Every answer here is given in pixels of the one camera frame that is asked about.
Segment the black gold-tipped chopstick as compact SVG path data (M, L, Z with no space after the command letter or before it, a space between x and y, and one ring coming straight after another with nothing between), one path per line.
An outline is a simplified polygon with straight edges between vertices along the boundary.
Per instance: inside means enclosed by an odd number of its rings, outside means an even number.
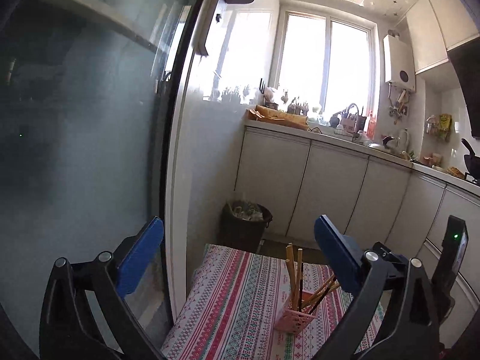
M310 309L309 314L313 314L316 308L318 308L318 306L320 305L320 303L322 303L322 301L326 298L326 296L335 291L339 286L340 284L338 282L334 282L333 284L329 285L323 292L323 294L321 294L320 297L317 299L312 309Z

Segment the wooden chopstick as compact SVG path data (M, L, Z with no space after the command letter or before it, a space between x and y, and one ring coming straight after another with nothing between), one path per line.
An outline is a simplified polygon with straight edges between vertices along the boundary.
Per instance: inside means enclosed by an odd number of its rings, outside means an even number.
M294 283L294 291L293 295L291 296L291 309L293 311L297 311L297 305L299 300L299 280L300 280L300 266L296 267L295 270L295 283Z
M315 291L312 296L307 298L302 303L302 309L309 308L313 306L322 296L327 295L329 292L334 291L339 287L337 280L331 280L327 283L324 283L317 291Z
M295 310L300 312L302 309L301 297L303 294L302 289L302 280L303 280L303 249L298 248L297 250L297 272L296 272L296 289L295 289Z
M320 297L321 294L323 294L323 292L326 290L326 288L333 284L334 282L336 281L336 276L335 275L331 275L331 277L329 277L329 279L323 283L322 286L320 286L320 288L315 291L314 294L312 294L312 296L310 296L306 301L303 301L303 305L302 305L302 308L306 308L306 307L309 307L311 306L313 303L315 303L317 301L317 299Z
M286 267L289 275L289 286L290 286L289 298L290 298L290 305L291 305L291 296L293 295L294 283L295 283L295 260L292 258L287 258Z
M295 256L293 244L289 243L286 246L286 266L289 274L290 285L290 304L291 308L295 310L295 294L296 294L296 270L295 270Z

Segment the pink perforated utensil holder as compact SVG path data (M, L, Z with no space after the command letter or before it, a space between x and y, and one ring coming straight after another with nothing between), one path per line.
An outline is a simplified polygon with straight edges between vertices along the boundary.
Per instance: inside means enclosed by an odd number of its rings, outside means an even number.
M317 315L315 313L306 314L290 308L282 309L276 318L274 329L296 336L315 320L316 317Z

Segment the black wok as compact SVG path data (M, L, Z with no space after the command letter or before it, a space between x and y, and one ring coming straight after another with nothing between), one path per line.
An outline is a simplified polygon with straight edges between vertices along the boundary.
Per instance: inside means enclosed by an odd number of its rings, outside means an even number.
M475 179L480 179L480 158L473 150L473 147L468 143L465 138L461 139L461 143L468 150L468 154L464 155L465 166L468 173Z

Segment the striped patterned tablecloth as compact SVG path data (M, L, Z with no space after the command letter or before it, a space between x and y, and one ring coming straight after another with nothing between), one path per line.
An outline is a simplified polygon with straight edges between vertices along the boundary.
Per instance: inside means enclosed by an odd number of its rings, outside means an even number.
M166 359L311 359L353 297L336 289L295 336L274 328L289 294L284 260L207 244L160 353Z

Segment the dark trash bin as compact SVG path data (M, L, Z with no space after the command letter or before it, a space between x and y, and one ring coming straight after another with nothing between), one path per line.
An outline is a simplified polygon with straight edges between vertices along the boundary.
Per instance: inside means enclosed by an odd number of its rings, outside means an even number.
M221 212L218 241L254 253L271 222L271 212L262 205L243 200L228 202Z

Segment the utensil basket on counter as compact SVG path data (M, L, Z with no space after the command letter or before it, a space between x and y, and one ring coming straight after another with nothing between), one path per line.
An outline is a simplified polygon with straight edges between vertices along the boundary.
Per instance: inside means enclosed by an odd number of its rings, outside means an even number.
M341 111L340 115L342 116L340 125L347 133L358 133L365 128L366 117L363 116L363 110L360 110L355 103Z

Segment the black range hood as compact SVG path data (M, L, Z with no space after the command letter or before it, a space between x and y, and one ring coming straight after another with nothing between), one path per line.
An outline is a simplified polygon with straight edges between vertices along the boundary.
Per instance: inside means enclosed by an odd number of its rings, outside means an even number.
M480 134L480 38L451 49L448 58L455 69L465 99L471 135Z

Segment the yellow cloth on counter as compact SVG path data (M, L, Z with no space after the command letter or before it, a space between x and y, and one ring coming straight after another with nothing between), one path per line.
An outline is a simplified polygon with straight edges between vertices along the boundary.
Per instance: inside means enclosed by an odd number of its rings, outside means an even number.
M247 119L260 121L273 125L297 128L304 131L309 129L306 116L293 115L283 111L274 110L265 106L256 105L246 112Z

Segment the glass sliding door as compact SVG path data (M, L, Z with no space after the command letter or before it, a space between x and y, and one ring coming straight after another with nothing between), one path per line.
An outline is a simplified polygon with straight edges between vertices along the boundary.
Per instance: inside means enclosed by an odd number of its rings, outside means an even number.
M32 350L55 259L91 259L155 213L194 1L19 0L1 29L1 306Z

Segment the white wall water heater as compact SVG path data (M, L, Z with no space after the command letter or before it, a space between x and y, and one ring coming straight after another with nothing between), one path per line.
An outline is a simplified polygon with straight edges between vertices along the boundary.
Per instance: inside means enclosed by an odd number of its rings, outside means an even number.
M412 47L391 35L383 38L383 47L385 82L414 93L416 91L416 74Z

